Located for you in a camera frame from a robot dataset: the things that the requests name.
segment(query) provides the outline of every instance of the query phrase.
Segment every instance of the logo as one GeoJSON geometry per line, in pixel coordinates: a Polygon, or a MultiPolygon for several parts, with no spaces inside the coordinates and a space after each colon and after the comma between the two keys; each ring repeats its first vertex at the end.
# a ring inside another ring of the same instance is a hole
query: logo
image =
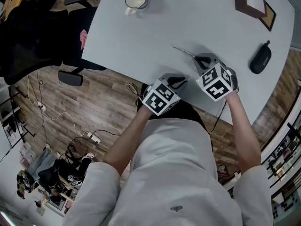
{"type": "Polygon", "coordinates": [[[182,206],[175,206],[175,207],[170,208],[171,211],[175,211],[176,213],[181,209],[183,209],[182,206]]]}
{"type": "Polygon", "coordinates": [[[264,60],[264,62],[262,63],[262,64],[263,64],[263,66],[265,66],[265,65],[266,65],[266,63],[268,62],[268,60],[269,60],[269,57],[266,57],[266,58],[265,58],[265,60],[264,60]]]}

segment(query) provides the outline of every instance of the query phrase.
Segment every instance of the cable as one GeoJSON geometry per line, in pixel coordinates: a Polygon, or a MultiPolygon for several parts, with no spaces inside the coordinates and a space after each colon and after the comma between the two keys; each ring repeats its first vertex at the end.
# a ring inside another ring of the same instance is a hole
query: cable
{"type": "Polygon", "coordinates": [[[120,134],[114,134],[114,133],[109,132],[109,131],[107,131],[107,130],[96,130],[96,131],[94,131],[94,132],[92,133],[91,137],[94,135],[95,132],[99,132],[99,131],[104,131],[104,132],[110,133],[110,134],[113,135],[113,136],[121,136],[120,134]]]}
{"type": "MultiPolygon", "coordinates": [[[[111,134],[111,135],[113,135],[113,136],[120,136],[120,134],[114,134],[114,133],[109,132],[109,131],[107,131],[107,130],[96,130],[96,131],[94,131],[94,132],[92,133],[91,137],[94,135],[94,133],[100,132],[100,131],[107,132],[107,133],[109,133],[109,134],[111,134]]],[[[103,151],[103,152],[105,152],[105,153],[108,152],[108,151],[105,151],[105,150],[101,149],[100,147],[98,147],[97,144],[95,144],[95,146],[96,146],[99,150],[101,150],[101,151],[103,151]]]]}
{"type": "MultiPolygon", "coordinates": [[[[36,75],[37,75],[37,80],[38,80],[38,83],[39,83],[39,91],[40,91],[41,103],[42,103],[42,105],[43,105],[43,97],[42,97],[42,92],[41,92],[41,85],[43,85],[43,80],[39,80],[38,70],[36,70],[36,75]]],[[[34,89],[33,89],[32,82],[31,82],[31,80],[29,79],[29,76],[27,76],[27,79],[28,79],[28,88],[27,88],[27,89],[28,89],[28,91],[27,91],[27,92],[28,92],[28,99],[29,99],[29,101],[30,101],[30,103],[31,103],[32,105],[34,105],[34,100],[36,100],[36,101],[37,101],[37,104],[38,104],[39,101],[38,101],[37,95],[36,95],[36,93],[35,93],[35,91],[34,91],[34,89]],[[30,100],[30,95],[29,95],[29,83],[31,84],[32,90],[33,90],[34,95],[35,95],[35,97],[33,98],[33,102],[30,100]]],[[[71,118],[72,118],[72,120],[73,120],[74,131],[75,131],[76,134],[78,134],[79,136],[83,136],[85,133],[89,133],[88,131],[84,131],[83,134],[80,134],[80,133],[77,132],[76,127],[75,127],[75,121],[74,121],[74,118],[73,118],[73,116],[72,116],[69,112],[63,112],[63,113],[60,113],[60,114],[57,116],[56,119],[53,119],[53,118],[51,118],[50,116],[48,116],[48,115],[45,113],[45,111],[42,110],[42,108],[40,108],[40,110],[41,110],[42,119],[43,119],[43,128],[44,128],[44,134],[45,134],[45,137],[46,137],[46,143],[48,142],[48,139],[47,139],[47,135],[46,135],[45,121],[44,121],[44,116],[43,116],[43,114],[45,114],[49,119],[51,119],[51,120],[53,120],[53,121],[56,121],[62,114],[67,113],[67,114],[69,114],[69,115],[71,116],[71,118]]]]}
{"type": "Polygon", "coordinates": [[[37,95],[36,95],[36,92],[35,92],[34,89],[33,89],[32,82],[29,80],[29,76],[28,76],[28,75],[27,75],[27,80],[28,80],[28,83],[27,83],[27,96],[28,96],[28,99],[29,99],[30,103],[31,103],[32,105],[34,105],[34,100],[36,100],[36,102],[38,103],[37,95]],[[31,84],[31,86],[32,86],[32,90],[33,90],[34,95],[35,95],[35,97],[33,98],[33,102],[30,100],[30,96],[29,96],[29,82],[30,82],[30,84],[31,84]]]}
{"type": "MultiPolygon", "coordinates": [[[[81,145],[81,142],[80,142],[77,138],[82,138],[82,139],[84,139],[84,140],[86,140],[86,141],[89,141],[91,137],[89,137],[88,139],[85,139],[85,138],[83,138],[83,137],[75,137],[75,138],[71,141],[70,144],[72,145],[72,143],[73,143],[73,141],[74,141],[76,145],[81,145]]],[[[104,153],[107,153],[107,152],[108,152],[108,151],[105,151],[105,150],[101,149],[101,148],[98,147],[96,144],[95,144],[95,146],[96,146],[99,150],[101,150],[102,152],[104,152],[104,153]]]]}
{"type": "Polygon", "coordinates": [[[57,116],[56,119],[53,119],[53,118],[49,117],[49,116],[45,113],[45,111],[43,111],[43,113],[44,113],[49,119],[51,119],[51,120],[53,120],[53,121],[57,121],[57,119],[58,119],[62,114],[67,113],[68,115],[71,116],[71,118],[72,118],[72,120],[73,120],[74,130],[75,130],[75,133],[76,133],[76,134],[78,134],[79,136],[83,136],[85,133],[89,133],[88,131],[84,131],[83,134],[78,133],[77,130],[76,130],[76,127],[75,127],[75,121],[74,121],[74,118],[73,118],[72,115],[71,115],[69,112],[67,112],[67,111],[60,113],[60,114],[57,116]]]}
{"type": "Polygon", "coordinates": [[[219,121],[219,119],[220,119],[220,117],[221,117],[221,115],[222,115],[223,110],[225,109],[226,103],[227,103],[227,101],[225,100],[225,104],[224,104],[224,106],[222,107],[222,111],[221,111],[220,115],[217,117],[217,120],[216,120],[214,126],[212,127],[212,129],[211,129],[211,131],[210,131],[210,133],[209,133],[210,141],[211,141],[211,133],[212,133],[213,130],[215,129],[216,124],[217,124],[217,122],[219,121]]]}
{"type": "Polygon", "coordinates": [[[147,91],[147,88],[145,89],[143,95],[141,96],[141,95],[139,95],[138,88],[137,88],[137,86],[134,83],[126,83],[125,87],[129,91],[131,91],[134,95],[138,96],[138,99],[135,101],[135,105],[138,107],[138,100],[140,100],[141,102],[143,101],[145,92],[147,91]]]}
{"type": "MultiPolygon", "coordinates": [[[[38,102],[38,99],[37,99],[37,94],[36,94],[36,92],[34,91],[34,88],[33,88],[33,86],[32,86],[32,81],[29,79],[29,76],[27,75],[27,79],[28,79],[28,86],[27,86],[27,89],[28,89],[28,91],[27,91],[27,96],[28,96],[28,99],[29,99],[29,101],[30,101],[30,103],[32,104],[32,105],[34,105],[34,99],[36,99],[36,101],[37,101],[37,104],[39,105],[39,102],[38,102]],[[31,86],[32,86],[32,90],[33,90],[33,93],[34,93],[34,98],[33,98],[33,103],[31,102],[31,100],[30,100],[30,95],[29,95],[29,82],[30,82],[30,84],[31,84],[31,86]]],[[[40,81],[39,81],[39,78],[38,78],[38,71],[37,71],[37,79],[38,79],[38,82],[39,82],[39,90],[40,90],[40,94],[41,94],[41,101],[42,101],[42,93],[41,93],[41,88],[40,88],[40,81]]],[[[42,127],[44,128],[44,134],[45,134],[45,138],[46,138],[46,143],[48,143],[48,138],[47,138],[47,135],[46,135],[46,129],[45,129],[45,120],[44,120],[44,116],[43,116],[43,112],[42,112],[42,108],[40,108],[40,111],[41,111],[41,116],[42,116],[42,119],[43,119],[43,125],[42,125],[42,127]]]]}
{"type": "MultiPolygon", "coordinates": [[[[38,70],[36,70],[36,72],[37,72],[37,80],[38,80],[38,83],[39,83],[39,91],[40,91],[40,95],[41,95],[41,103],[43,104],[42,92],[41,92],[41,85],[43,84],[43,81],[40,81],[40,80],[39,80],[39,77],[38,77],[38,70]]],[[[48,144],[48,138],[47,138],[47,135],[46,135],[45,120],[44,120],[42,108],[40,108],[40,111],[41,111],[42,119],[43,119],[43,128],[44,128],[44,134],[45,134],[45,137],[46,137],[46,143],[48,144]]]]}

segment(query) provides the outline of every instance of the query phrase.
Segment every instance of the white wall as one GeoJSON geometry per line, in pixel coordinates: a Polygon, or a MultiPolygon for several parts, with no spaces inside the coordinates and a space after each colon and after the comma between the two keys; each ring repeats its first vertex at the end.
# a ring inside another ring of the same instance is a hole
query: white wall
{"type": "Polygon", "coordinates": [[[44,207],[46,210],[43,216],[36,212],[34,201],[41,198],[37,190],[25,194],[25,200],[16,194],[16,176],[24,169],[19,163],[19,150],[22,145],[20,141],[0,163],[0,197],[16,209],[21,217],[28,217],[36,226],[61,226],[63,218],[51,209],[44,207]]]}
{"type": "Polygon", "coordinates": [[[4,132],[3,127],[0,124],[0,160],[10,150],[9,140],[4,132]]]}

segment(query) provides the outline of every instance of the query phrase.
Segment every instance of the white table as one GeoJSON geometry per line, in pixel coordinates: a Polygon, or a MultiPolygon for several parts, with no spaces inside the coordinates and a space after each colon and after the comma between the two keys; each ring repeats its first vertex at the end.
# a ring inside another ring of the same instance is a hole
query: white table
{"type": "MultiPolygon", "coordinates": [[[[214,102],[196,85],[195,54],[212,51],[238,76],[239,95],[251,123],[270,97],[284,67],[293,34],[294,9],[288,0],[266,0],[277,13],[272,32],[235,10],[234,0],[149,0],[146,10],[126,16],[125,0],[101,0],[91,24],[83,59],[147,84],[164,73],[192,76],[182,99],[217,115],[214,102]],[[272,58],[259,75],[248,64],[270,40],[272,58]]],[[[221,117],[232,123],[228,107],[221,117]]]]}

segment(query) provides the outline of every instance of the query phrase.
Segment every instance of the mug handle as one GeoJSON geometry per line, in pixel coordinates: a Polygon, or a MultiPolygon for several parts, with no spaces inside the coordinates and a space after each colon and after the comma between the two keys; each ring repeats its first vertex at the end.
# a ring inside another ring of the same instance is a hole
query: mug handle
{"type": "Polygon", "coordinates": [[[133,14],[135,14],[135,13],[136,13],[136,9],[134,9],[134,8],[127,8],[127,9],[126,9],[126,12],[125,12],[125,14],[126,14],[127,16],[133,15],[133,14]]]}

